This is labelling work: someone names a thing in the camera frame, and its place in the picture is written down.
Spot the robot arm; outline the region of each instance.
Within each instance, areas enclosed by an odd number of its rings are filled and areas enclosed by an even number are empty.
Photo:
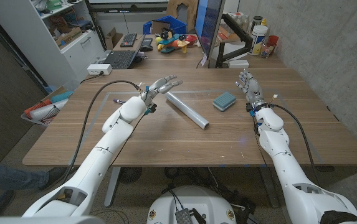
[[[321,223],[324,214],[332,211],[338,215],[357,216],[357,210],[346,197],[329,192],[307,178],[290,151],[289,137],[283,129],[282,118],[264,101],[257,80],[246,70],[240,73],[239,78],[243,85],[238,82],[236,85],[249,101],[247,111],[255,116],[259,124],[259,142],[274,162],[292,223]]]
[[[105,135],[85,158],[75,175],[66,183],[33,203],[23,217],[77,217],[90,213],[93,200],[113,155],[133,132],[132,121],[142,114],[153,113],[152,99],[158,93],[167,93],[182,81],[169,83],[176,75],[161,78],[139,96],[131,97],[104,123]]]

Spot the person's leg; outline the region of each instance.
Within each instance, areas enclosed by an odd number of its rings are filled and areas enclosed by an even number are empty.
[[[0,165],[0,189],[34,189],[48,183],[49,173],[44,171],[26,172]]]

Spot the computer mouse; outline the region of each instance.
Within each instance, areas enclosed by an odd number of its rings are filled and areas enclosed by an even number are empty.
[[[153,47],[150,45],[141,45],[140,51],[147,52],[153,50]]]

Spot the robotic finger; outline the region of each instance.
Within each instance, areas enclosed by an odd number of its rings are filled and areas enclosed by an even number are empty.
[[[178,86],[178,85],[181,85],[181,84],[183,84],[182,80],[176,81],[176,82],[172,82],[172,83],[167,83],[167,84],[164,84],[163,86],[161,86],[160,88],[158,88],[157,92],[161,93],[161,94],[165,94],[168,91],[170,91],[170,89],[172,89],[174,86]]]

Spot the desk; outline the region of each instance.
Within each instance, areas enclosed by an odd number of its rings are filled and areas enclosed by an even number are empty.
[[[66,166],[77,146],[87,107],[95,92],[105,83],[123,79],[150,85],[161,77],[175,74],[184,84],[173,88],[173,92],[204,116],[210,122],[210,127],[202,130],[163,95],[158,95],[154,100],[158,105],[156,113],[144,117],[114,165],[264,164],[252,130],[252,118],[244,109],[245,96],[234,85],[241,69],[195,69],[202,57],[201,48],[198,47],[191,47],[186,54],[180,50],[171,54],[161,54],[154,50],[146,54],[149,59],[135,65],[134,69],[114,70],[110,75],[82,84],[27,153],[23,163],[28,166]],[[274,103],[287,107],[302,123],[311,143],[315,164],[357,166],[356,139],[327,110],[326,105],[295,70],[285,68],[276,55],[268,59],[250,55],[246,58],[250,63],[248,71],[258,79],[266,100],[278,93],[280,97]],[[112,101],[113,98],[128,99],[134,95],[133,90],[130,85],[119,83],[107,87],[99,94],[87,123],[87,128],[91,124],[92,128],[79,152],[76,165],[82,163],[103,136],[103,122],[120,106]],[[219,112],[212,106],[212,101],[225,91],[235,95],[237,101],[227,111]],[[100,110],[106,97],[107,101]],[[100,112],[96,120],[92,121],[98,110]],[[278,108],[274,110],[285,121],[284,128],[290,137],[290,149],[297,161],[309,165],[304,141],[294,120]],[[263,153],[267,164],[272,165],[270,157],[264,151]]]

